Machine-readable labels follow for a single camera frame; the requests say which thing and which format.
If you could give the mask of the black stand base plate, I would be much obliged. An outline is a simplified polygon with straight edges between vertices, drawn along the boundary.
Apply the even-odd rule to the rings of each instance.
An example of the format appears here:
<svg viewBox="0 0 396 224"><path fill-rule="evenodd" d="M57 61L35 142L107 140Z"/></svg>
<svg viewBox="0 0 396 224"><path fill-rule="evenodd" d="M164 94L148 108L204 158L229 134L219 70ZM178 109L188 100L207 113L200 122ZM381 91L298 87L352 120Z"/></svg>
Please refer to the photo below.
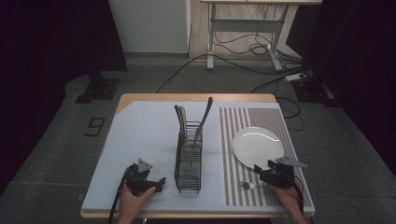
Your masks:
<svg viewBox="0 0 396 224"><path fill-rule="evenodd" d="M291 85L300 103L324 104L327 107L339 106L336 94L327 81L315 84L313 81L297 80Z"/></svg>
<svg viewBox="0 0 396 224"><path fill-rule="evenodd" d="M76 104L89 104L92 100L111 101L120 85L120 80L115 78L103 78L100 72L88 74L90 83L84 93L79 95Z"/></svg>

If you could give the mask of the white power strip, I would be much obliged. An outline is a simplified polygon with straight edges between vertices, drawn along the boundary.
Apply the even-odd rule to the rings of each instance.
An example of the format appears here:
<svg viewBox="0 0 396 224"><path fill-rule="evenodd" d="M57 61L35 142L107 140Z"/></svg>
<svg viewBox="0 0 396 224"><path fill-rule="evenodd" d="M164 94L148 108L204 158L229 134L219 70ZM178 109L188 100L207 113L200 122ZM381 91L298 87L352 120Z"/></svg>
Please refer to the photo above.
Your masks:
<svg viewBox="0 0 396 224"><path fill-rule="evenodd" d="M285 80L287 82L293 81L293 80L299 80L306 78L306 75L304 73L299 73L299 74L293 74L285 77Z"/></svg>

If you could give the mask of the person's left hand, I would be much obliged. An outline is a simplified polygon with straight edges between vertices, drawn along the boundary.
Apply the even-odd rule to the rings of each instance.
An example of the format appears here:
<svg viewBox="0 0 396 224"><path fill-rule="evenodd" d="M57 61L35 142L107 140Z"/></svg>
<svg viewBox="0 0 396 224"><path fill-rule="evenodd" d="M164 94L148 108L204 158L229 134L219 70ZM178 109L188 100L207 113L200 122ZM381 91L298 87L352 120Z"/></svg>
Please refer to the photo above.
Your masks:
<svg viewBox="0 0 396 224"><path fill-rule="evenodd" d="M155 187L148 189L141 196L134 196L124 185L120 192L119 214L117 219L134 220L149 197L154 193Z"/></svg>

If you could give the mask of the light blue table cover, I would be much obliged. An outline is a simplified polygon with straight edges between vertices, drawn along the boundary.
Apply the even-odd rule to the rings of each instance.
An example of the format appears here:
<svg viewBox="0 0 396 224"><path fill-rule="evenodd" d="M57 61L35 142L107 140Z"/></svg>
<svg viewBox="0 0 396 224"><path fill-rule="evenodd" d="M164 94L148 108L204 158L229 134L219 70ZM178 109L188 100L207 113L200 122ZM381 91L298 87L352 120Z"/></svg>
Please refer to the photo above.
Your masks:
<svg viewBox="0 0 396 224"><path fill-rule="evenodd" d="M163 191L145 204L145 217L281 217L284 209L245 209L225 204L219 110L222 107L278 108L276 103L220 103L210 109L203 129L201 190L180 193L174 179L179 124L173 102L136 101L114 117L80 209L83 217L107 217L126 167L139 158L151 164L149 179L165 177ZM186 102L187 118L201 121L204 102Z"/></svg>

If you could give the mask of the white metal frame desk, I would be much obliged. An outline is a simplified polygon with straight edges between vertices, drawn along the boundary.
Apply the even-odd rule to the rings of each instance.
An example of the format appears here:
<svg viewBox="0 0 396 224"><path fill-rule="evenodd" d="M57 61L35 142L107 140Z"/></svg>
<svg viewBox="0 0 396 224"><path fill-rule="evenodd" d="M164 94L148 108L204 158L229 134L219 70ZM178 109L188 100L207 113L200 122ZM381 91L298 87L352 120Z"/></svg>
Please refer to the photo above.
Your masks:
<svg viewBox="0 0 396 224"><path fill-rule="evenodd" d="M224 33L267 33L274 35L268 53L276 71L282 71L278 53L277 43L290 6L319 6L322 0L200 0L201 3L209 5L209 39L207 49L206 68L214 68L214 36L216 32ZM217 5L275 5L282 6L278 20L266 19L220 19L216 16Z"/></svg>

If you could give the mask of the striped brown white placemat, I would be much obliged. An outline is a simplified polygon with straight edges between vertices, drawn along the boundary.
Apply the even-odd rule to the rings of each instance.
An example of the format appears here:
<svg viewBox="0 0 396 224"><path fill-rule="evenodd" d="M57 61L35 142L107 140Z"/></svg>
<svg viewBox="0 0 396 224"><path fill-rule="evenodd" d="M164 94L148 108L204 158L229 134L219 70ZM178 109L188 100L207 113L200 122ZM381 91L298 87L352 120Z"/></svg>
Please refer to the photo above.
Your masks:
<svg viewBox="0 0 396 224"><path fill-rule="evenodd" d="M274 133L281 141L283 156L296 158L287 126L278 108L222 107L219 110L219 128L225 188L225 204L245 209L276 210L280 203L267 187L241 189L240 181L263 184L254 168L248 168L233 154L233 138L247 127L261 127Z"/></svg>

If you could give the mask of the white round plate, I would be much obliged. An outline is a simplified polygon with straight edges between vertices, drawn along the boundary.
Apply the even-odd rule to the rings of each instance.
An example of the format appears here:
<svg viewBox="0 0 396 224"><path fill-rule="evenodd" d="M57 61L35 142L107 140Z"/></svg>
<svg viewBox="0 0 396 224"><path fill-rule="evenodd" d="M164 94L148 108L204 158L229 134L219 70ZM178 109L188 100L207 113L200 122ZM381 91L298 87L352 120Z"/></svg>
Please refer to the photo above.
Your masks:
<svg viewBox="0 0 396 224"><path fill-rule="evenodd" d="M233 138L232 148L235 157L251 169L257 165L268 170L268 161L274 161L285 153L280 139L261 127L240 130Z"/></svg>

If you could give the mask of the person's right hand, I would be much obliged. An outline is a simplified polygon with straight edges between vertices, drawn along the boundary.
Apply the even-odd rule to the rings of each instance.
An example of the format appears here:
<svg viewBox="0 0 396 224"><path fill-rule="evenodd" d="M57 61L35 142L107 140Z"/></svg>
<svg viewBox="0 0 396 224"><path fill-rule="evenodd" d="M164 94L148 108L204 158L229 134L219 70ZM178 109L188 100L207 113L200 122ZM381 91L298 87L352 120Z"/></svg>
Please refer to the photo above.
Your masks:
<svg viewBox="0 0 396 224"><path fill-rule="evenodd" d="M270 186L270 188L276 193L276 196L288 214L300 212L299 197L294 188L281 189L275 186Z"/></svg>

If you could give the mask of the black handled cutlery piece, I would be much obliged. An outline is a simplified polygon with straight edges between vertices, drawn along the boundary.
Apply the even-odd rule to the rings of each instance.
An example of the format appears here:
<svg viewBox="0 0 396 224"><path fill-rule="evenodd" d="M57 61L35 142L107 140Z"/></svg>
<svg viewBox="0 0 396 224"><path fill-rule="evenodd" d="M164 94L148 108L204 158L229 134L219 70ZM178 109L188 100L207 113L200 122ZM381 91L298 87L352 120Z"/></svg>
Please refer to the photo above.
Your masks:
<svg viewBox="0 0 396 224"><path fill-rule="evenodd" d="M205 109L205 113L203 115L203 118L202 118L202 120L200 122L200 125L198 126L198 128L195 131L195 136L194 136L194 140L193 140L193 144L192 144L192 150L194 150L196 148L196 146L197 146L198 138L201 135L203 126L204 126L205 121L206 121L206 119L208 117L208 114L210 112L212 104L213 104L213 98L210 96L210 97L208 97L208 100L207 100L207 105L206 105L206 109Z"/></svg>

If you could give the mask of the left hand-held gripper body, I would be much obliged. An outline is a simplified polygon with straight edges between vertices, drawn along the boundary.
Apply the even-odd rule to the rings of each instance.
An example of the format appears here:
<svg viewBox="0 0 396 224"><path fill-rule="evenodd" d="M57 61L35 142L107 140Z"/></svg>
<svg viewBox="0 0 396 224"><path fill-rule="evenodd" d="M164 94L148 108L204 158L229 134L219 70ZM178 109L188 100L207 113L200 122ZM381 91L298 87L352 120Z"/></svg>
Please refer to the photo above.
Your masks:
<svg viewBox="0 0 396 224"><path fill-rule="evenodd" d="M137 163L129 166L125 171L125 184L134 196L139 196L141 193L146 192L152 187L156 187L154 181L148 181L152 166L141 158L137 160Z"/></svg>

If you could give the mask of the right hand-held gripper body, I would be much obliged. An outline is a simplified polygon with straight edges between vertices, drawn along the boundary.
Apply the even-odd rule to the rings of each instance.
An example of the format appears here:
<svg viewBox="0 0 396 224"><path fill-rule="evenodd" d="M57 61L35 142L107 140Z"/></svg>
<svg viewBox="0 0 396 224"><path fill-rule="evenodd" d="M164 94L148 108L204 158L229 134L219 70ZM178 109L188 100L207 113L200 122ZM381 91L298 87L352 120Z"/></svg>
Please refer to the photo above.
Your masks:
<svg viewBox="0 0 396 224"><path fill-rule="evenodd" d="M307 165L300 161L295 160L289 156L283 156L281 158L276 158L273 161L267 161L268 169L270 171L269 175L266 177L269 179L269 185L288 189L294 184L295 174L294 168L301 167L306 168Z"/></svg>

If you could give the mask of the silver fork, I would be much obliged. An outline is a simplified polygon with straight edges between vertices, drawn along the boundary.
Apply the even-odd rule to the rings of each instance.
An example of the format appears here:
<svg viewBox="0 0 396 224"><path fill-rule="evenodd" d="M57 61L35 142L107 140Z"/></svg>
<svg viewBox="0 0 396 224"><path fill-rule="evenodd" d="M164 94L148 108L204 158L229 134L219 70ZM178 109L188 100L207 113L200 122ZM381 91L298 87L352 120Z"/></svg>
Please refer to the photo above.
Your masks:
<svg viewBox="0 0 396 224"><path fill-rule="evenodd" d="M251 182L245 182L245 181L240 181L239 182L239 187L241 189L255 189L258 187L267 187L267 184L254 184Z"/></svg>

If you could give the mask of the grey handled cutlery piece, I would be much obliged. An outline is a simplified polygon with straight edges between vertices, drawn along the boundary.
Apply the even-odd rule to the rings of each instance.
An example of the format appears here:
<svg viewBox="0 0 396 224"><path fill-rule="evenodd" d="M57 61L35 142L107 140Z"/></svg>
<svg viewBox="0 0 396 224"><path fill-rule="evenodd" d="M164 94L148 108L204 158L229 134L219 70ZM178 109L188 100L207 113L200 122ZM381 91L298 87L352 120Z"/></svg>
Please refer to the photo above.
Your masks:
<svg viewBox="0 0 396 224"><path fill-rule="evenodd" d="M188 137L187 137L187 126L186 126L186 122L185 119L182 115L181 112L181 107L178 105L174 106L176 113L177 113L177 119L179 122L179 129L180 129L180 133L182 136L182 143L183 143L183 147L186 147L188 145Z"/></svg>

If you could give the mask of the white panel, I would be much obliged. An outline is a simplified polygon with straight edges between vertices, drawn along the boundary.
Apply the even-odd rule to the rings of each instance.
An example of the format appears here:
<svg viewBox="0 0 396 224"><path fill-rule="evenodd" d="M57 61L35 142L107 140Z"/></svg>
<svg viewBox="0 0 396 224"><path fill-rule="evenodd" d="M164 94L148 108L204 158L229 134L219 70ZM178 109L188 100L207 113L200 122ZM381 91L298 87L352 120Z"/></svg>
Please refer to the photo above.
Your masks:
<svg viewBox="0 0 396 224"><path fill-rule="evenodd" d="M125 52L188 53L191 0L109 0Z"/></svg>

